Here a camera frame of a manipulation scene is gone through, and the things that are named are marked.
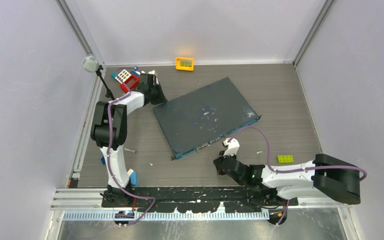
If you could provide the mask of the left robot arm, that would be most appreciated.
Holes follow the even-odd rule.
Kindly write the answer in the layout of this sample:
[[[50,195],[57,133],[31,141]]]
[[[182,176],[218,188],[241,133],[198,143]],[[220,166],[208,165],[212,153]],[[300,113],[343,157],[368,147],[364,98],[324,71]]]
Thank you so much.
[[[135,198],[124,156],[128,115],[147,104],[166,102],[157,74],[152,70],[140,73],[136,89],[128,89],[127,93],[114,100],[96,103],[90,136],[105,159],[108,184],[102,196],[108,202],[128,207]]]

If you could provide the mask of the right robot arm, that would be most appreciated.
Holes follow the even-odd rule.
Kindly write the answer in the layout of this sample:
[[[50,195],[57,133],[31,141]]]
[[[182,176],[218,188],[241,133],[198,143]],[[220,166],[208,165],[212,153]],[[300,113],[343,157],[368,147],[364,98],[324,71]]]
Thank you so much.
[[[327,154],[295,165],[246,165],[236,155],[213,160],[218,175],[227,175],[240,186],[265,193],[271,205],[294,198],[330,199],[347,205],[361,203],[360,183],[367,176],[363,169]]]

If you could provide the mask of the silver SFP module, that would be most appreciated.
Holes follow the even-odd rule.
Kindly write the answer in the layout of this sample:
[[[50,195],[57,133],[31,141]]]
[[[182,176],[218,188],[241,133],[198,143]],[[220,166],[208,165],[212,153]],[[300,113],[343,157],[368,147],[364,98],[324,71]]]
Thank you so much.
[[[136,150],[129,149],[129,148],[124,148],[123,150],[126,151],[126,152],[129,152],[129,153],[133,153],[133,154],[137,153]]]

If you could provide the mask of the dark grey network switch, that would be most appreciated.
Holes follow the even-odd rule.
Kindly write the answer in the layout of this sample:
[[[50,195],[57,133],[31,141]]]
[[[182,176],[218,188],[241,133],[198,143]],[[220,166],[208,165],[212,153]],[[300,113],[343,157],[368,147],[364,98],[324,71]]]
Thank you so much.
[[[153,113],[172,160],[198,152],[261,118],[229,77],[155,106]]]

